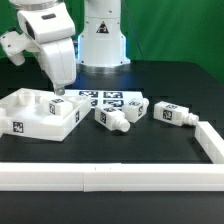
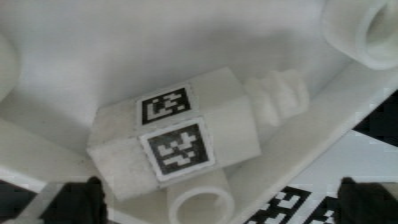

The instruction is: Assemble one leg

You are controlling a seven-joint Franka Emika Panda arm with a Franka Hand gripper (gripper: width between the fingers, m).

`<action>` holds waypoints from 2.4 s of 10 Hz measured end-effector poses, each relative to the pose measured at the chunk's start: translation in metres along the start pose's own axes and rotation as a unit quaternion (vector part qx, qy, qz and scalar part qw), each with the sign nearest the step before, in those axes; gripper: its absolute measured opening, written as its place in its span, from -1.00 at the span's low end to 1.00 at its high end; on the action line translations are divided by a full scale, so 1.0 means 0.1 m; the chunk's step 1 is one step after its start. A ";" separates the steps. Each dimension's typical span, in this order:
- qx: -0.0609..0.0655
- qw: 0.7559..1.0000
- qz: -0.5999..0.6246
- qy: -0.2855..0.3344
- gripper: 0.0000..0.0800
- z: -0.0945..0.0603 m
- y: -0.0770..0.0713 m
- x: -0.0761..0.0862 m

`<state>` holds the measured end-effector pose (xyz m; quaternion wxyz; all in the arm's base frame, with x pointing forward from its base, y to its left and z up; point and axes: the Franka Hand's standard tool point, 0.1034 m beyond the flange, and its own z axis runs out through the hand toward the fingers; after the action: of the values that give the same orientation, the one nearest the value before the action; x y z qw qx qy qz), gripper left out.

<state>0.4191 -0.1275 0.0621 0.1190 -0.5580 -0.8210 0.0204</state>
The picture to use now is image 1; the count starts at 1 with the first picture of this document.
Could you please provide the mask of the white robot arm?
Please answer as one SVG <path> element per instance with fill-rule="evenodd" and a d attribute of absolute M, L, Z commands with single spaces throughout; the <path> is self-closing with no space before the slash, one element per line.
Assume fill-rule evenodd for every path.
<path fill-rule="evenodd" d="M 84 0 L 84 30 L 74 44 L 75 25 L 63 0 L 9 0 L 20 29 L 0 35 L 0 45 L 17 66 L 34 55 L 57 95 L 75 82 L 76 68 L 110 73 L 130 64 L 120 30 L 121 0 Z"/>

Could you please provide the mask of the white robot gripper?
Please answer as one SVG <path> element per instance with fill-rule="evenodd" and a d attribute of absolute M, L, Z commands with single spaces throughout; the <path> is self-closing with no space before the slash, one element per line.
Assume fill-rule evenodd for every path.
<path fill-rule="evenodd" d="M 76 79 L 76 61 L 74 45 L 71 38 L 48 42 L 39 45 L 36 56 L 40 67 L 54 84 L 57 96 L 65 94 L 66 85 Z"/>

